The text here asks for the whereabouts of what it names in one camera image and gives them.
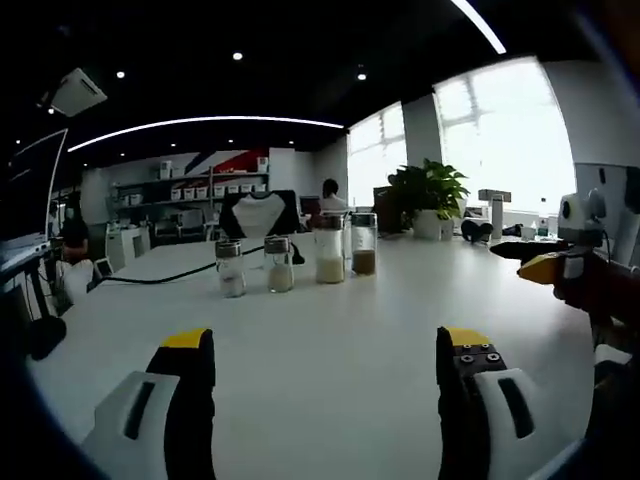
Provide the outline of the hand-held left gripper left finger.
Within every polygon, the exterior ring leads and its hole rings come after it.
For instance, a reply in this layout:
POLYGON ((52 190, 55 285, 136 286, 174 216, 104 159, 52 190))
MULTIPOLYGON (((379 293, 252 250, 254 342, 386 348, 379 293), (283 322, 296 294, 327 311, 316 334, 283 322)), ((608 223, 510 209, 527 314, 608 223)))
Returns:
POLYGON ((213 332, 167 338, 95 408, 83 452, 110 479, 213 479, 213 332))

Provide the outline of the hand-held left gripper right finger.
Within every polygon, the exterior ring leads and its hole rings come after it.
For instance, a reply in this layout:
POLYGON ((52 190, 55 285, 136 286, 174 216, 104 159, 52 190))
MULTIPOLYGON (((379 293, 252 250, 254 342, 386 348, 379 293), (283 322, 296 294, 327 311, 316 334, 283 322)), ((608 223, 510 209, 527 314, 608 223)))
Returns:
POLYGON ((571 439, 552 396, 509 368, 490 339, 441 326, 436 383, 440 479, 568 479, 581 441, 571 439))

